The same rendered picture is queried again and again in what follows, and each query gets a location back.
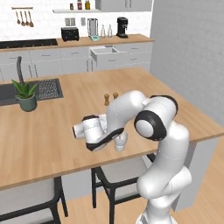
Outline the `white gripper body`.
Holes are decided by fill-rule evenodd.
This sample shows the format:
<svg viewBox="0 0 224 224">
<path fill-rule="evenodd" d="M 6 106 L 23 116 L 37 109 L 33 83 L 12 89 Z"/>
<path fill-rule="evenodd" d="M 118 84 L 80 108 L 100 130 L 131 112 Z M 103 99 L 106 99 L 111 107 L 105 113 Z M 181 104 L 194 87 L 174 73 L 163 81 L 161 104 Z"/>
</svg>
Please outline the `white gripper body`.
<svg viewBox="0 0 224 224">
<path fill-rule="evenodd" d="M 115 149 L 117 151 L 123 151 L 127 141 L 128 141 L 128 134 L 123 132 L 121 135 L 117 136 L 114 139 Z"/>
</svg>

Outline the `open grey drawer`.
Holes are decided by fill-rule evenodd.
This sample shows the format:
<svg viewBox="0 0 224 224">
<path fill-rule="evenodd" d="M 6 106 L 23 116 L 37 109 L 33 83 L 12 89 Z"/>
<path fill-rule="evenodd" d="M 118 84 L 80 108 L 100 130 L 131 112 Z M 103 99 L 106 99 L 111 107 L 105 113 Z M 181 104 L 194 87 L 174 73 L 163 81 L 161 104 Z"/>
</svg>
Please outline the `open grey drawer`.
<svg viewBox="0 0 224 224">
<path fill-rule="evenodd" d="M 111 47 L 92 47 L 90 49 L 91 69 L 93 72 L 101 70 L 113 70 L 122 63 L 126 52 L 119 52 Z"/>
</svg>

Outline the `white island base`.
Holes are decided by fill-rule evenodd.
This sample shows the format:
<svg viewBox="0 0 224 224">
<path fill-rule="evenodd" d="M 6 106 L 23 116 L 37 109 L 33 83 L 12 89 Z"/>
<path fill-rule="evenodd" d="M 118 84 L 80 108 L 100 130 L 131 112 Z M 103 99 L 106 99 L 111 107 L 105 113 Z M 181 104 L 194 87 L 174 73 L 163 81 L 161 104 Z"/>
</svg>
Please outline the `white island base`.
<svg viewBox="0 0 224 224">
<path fill-rule="evenodd" d="M 190 143 L 185 166 L 192 174 L 192 183 L 172 203 L 171 207 L 174 212 L 193 205 L 218 142 L 219 138 L 216 137 L 198 143 Z M 74 200 L 90 195 L 90 170 L 64 175 L 62 185 L 66 200 Z"/>
</svg>

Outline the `green potted plant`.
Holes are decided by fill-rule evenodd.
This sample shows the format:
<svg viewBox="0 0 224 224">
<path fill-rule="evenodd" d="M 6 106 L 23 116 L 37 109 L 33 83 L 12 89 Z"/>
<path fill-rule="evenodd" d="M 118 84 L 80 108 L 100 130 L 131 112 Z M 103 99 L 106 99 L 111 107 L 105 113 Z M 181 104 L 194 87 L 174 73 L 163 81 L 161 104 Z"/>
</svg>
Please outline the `green potted plant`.
<svg viewBox="0 0 224 224">
<path fill-rule="evenodd" d="M 12 83 L 17 90 L 17 94 L 15 95 L 15 97 L 19 102 L 20 108 L 25 112 L 33 111 L 37 107 L 35 89 L 38 84 L 35 84 L 33 87 L 30 87 L 28 82 L 22 85 L 13 80 Z"/>
</svg>

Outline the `grey lower cupboard run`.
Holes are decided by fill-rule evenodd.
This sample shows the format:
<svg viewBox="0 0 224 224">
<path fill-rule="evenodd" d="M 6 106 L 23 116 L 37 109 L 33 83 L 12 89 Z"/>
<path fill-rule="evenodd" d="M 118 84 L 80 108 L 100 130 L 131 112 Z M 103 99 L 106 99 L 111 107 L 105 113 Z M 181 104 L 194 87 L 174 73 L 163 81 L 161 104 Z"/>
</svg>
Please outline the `grey lower cupboard run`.
<svg viewBox="0 0 224 224">
<path fill-rule="evenodd" d="M 144 67 L 150 70 L 152 42 L 100 45 L 126 52 L 117 68 Z M 0 81 L 18 78 L 17 60 L 22 57 L 21 69 L 25 79 L 50 75 L 93 72 L 91 69 L 90 46 L 58 49 L 0 52 Z"/>
</svg>

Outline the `black coffee machine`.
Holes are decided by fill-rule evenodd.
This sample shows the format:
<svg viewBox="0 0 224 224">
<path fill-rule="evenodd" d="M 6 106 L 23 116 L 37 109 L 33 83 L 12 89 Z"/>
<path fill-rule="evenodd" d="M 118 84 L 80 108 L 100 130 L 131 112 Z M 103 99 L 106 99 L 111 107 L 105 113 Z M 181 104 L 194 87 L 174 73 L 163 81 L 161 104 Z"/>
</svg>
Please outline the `black coffee machine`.
<svg viewBox="0 0 224 224">
<path fill-rule="evenodd" d="M 125 33 L 125 30 L 128 27 L 128 19 L 126 17 L 119 17 L 117 19 L 117 34 L 116 36 L 121 39 L 127 39 L 128 35 Z"/>
</svg>

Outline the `grey blender teal base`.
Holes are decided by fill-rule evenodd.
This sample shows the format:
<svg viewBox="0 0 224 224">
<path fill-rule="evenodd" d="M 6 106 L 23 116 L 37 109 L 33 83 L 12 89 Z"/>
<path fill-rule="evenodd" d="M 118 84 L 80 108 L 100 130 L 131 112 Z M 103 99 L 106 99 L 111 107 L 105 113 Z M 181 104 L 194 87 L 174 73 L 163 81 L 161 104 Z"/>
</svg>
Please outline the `grey blender teal base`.
<svg viewBox="0 0 224 224">
<path fill-rule="evenodd" d="M 98 34 L 98 19 L 97 18 L 89 18 L 87 20 L 87 31 L 88 36 L 92 41 L 98 41 L 99 34 Z"/>
</svg>

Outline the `black toaster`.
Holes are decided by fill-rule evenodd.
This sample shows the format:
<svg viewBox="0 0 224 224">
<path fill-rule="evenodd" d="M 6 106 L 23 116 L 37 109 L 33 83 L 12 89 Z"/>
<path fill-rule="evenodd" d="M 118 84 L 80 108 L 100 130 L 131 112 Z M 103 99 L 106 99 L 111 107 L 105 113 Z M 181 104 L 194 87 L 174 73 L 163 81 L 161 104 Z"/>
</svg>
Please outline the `black toaster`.
<svg viewBox="0 0 224 224">
<path fill-rule="evenodd" d="M 62 27 L 61 28 L 61 37 L 64 41 L 78 41 L 80 39 L 79 29 L 77 27 Z"/>
</svg>

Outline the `dark grey sink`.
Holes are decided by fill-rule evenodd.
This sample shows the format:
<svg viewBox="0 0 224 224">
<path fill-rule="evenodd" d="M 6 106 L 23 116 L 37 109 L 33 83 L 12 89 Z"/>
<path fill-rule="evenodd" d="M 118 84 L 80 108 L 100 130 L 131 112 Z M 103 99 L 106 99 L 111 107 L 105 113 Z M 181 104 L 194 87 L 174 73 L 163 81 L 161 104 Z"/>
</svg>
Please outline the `dark grey sink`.
<svg viewBox="0 0 224 224">
<path fill-rule="evenodd" d="M 59 79 L 34 80 L 29 82 L 31 88 L 35 84 L 37 84 L 35 93 L 38 101 L 63 97 Z M 18 104 L 18 99 L 15 97 L 17 93 L 18 91 L 12 83 L 0 85 L 0 106 Z"/>
</svg>

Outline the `dark grey tap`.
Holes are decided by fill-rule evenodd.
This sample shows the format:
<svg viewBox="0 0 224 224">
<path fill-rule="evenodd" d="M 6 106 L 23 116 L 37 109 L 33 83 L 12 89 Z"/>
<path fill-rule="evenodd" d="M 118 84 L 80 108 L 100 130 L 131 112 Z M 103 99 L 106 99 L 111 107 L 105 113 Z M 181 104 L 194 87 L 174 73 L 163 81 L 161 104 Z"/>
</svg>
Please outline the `dark grey tap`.
<svg viewBox="0 0 224 224">
<path fill-rule="evenodd" d="M 24 82 L 24 78 L 22 75 L 21 61 L 22 61 L 22 57 L 18 56 L 17 57 L 17 75 L 18 75 L 20 84 L 23 86 L 25 84 L 25 82 Z"/>
</svg>

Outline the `black hob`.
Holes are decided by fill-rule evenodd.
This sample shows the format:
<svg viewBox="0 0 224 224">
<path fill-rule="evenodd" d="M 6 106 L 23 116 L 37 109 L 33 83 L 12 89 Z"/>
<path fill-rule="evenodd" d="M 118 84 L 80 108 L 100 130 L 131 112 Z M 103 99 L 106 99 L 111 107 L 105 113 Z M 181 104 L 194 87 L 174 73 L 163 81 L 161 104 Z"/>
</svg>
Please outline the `black hob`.
<svg viewBox="0 0 224 224">
<path fill-rule="evenodd" d="M 34 46 L 56 46 L 57 44 L 58 43 L 55 38 L 0 41 L 0 49 L 34 47 Z"/>
</svg>

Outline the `grey upper cupboard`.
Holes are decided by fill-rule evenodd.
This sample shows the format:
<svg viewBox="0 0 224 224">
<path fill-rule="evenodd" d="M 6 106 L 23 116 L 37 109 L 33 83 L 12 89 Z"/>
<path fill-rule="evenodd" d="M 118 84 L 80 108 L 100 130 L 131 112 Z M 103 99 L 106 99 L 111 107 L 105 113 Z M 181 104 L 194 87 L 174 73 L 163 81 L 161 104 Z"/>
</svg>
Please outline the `grey upper cupboard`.
<svg viewBox="0 0 224 224">
<path fill-rule="evenodd" d="M 152 0 L 95 0 L 95 8 L 102 12 L 151 11 Z"/>
</svg>

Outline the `hanging wooden spatula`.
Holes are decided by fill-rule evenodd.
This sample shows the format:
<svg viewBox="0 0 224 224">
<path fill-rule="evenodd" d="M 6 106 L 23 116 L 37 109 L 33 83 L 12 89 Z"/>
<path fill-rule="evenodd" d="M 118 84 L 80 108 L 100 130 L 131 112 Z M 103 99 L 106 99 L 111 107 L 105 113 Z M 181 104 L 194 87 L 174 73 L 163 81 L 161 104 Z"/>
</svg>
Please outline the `hanging wooden spatula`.
<svg viewBox="0 0 224 224">
<path fill-rule="evenodd" d="M 30 27 L 34 27 L 34 23 L 32 22 L 32 16 L 30 11 L 28 10 L 29 18 L 30 18 Z"/>
</svg>

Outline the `black frame grey stool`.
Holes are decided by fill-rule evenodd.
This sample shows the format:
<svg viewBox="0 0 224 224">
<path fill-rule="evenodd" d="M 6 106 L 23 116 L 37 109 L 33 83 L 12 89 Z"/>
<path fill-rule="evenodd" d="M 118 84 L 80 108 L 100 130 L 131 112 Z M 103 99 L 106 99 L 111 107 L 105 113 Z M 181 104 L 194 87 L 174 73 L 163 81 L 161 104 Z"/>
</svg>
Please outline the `black frame grey stool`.
<svg viewBox="0 0 224 224">
<path fill-rule="evenodd" d="M 152 165 L 155 153 L 91 169 L 92 203 L 96 208 L 96 189 L 102 187 L 109 201 L 109 224 L 115 222 L 115 205 L 140 198 L 137 179 Z"/>
<path fill-rule="evenodd" d="M 0 191 L 0 224 L 61 224 L 58 203 L 68 216 L 61 177 Z"/>
</svg>

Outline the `white wall shelf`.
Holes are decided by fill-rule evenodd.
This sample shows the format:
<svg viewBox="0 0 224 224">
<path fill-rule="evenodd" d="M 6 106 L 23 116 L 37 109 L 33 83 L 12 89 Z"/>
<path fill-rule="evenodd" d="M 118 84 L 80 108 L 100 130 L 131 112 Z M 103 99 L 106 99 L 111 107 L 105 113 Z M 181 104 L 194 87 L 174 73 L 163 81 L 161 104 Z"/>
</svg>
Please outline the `white wall shelf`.
<svg viewBox="0 0 224 224">
<path fill-rule="evenodd" d="M 69 9 L 54 9 L 52 10 L 53 13 L 60 14 L 60 13 L 98 13 L 101 12 L 97 9 L 90 9 L 90 10 L 69 10 Z"/>
</svg>

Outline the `wooden utensil rail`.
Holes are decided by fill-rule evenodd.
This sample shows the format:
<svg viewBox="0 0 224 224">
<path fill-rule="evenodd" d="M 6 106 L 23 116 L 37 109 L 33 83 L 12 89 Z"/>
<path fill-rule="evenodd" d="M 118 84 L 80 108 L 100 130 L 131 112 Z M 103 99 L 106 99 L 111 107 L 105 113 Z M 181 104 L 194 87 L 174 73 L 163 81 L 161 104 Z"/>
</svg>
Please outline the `wooden utensil rail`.
<svg viewBox="0 0 224 224">
<path fill-rule="evenodd" d="M 33 7 L 12 7 L 11 6 L 11 9 L 14 10 L 14 11 L 18 11 L 18 10 L 33 10 Z"/>
</svg>

